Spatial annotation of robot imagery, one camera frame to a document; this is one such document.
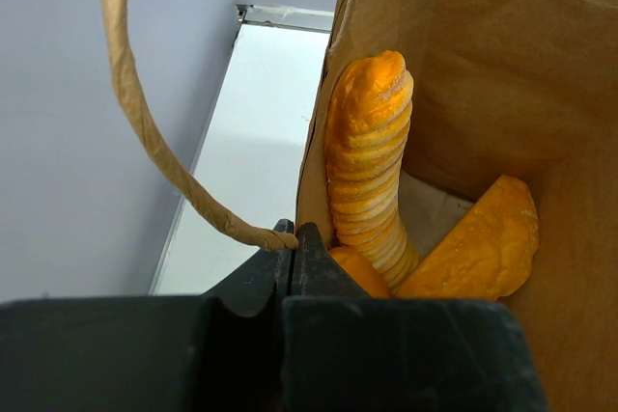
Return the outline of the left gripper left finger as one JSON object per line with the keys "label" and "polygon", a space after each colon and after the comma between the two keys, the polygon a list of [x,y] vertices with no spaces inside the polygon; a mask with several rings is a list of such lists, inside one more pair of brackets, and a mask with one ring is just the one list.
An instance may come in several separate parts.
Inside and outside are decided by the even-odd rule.
{"label": "left gripper left finger", "polygon": [[294,253],[253,254],[202,294],[1,307],[5,411],[279,411]]}

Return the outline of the fake orange bread wedge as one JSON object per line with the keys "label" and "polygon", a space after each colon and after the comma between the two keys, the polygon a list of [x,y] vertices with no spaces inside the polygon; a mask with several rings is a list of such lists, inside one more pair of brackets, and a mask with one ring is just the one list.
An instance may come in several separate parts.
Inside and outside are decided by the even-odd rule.
{"label": "fake orange bread wedge", "polygon": [[502,176],[395,291],[398,298],[495,301],[517,291],[539,248],[539,219],[523,181]]}

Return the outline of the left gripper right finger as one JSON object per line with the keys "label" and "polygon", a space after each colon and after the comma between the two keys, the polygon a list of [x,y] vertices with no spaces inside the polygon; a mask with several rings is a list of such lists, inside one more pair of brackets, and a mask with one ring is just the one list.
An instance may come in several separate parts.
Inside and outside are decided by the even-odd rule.
{"label": "left gripper right finger", "polygon": [[505,306],[369,298],[326,252],[316,225],[297,237],[282,303],[287,410],[548,409],[523,330]]}

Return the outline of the brown paper bag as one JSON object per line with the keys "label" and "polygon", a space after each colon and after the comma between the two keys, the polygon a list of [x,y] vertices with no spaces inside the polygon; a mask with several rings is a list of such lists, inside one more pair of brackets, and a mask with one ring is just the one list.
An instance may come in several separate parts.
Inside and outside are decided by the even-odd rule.
{"label": "brown paper bag", "polygon": [[405,167],[473,197],[532,184],[541,247],[511,296],[553,411],[617,407],[617,0],[338,0],[321,96],[351,60],[419,72]]}

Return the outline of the fake orange bread roll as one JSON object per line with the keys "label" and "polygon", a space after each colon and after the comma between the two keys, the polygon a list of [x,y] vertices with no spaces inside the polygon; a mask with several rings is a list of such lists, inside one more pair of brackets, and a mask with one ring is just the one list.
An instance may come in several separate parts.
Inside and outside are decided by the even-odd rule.
{"label": "fake orange bread roll", "polygon": [[328,254],[370,296],[374,298],[392,297],[391,290],[384,279],[358,250],[350,246],[341,246],[332,248]]}

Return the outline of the fake ridged spiral bread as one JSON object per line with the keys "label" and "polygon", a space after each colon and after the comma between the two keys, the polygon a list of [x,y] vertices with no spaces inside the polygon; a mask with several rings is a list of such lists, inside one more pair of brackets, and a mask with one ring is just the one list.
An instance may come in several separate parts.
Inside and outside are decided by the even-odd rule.
{"label": "fake ridged spiral bread", "polygon": [[323,137],[337,241],[356,250],[392,290],[419,263],[399,211],[412,94],[400,52],[354,60],[334,87]]}

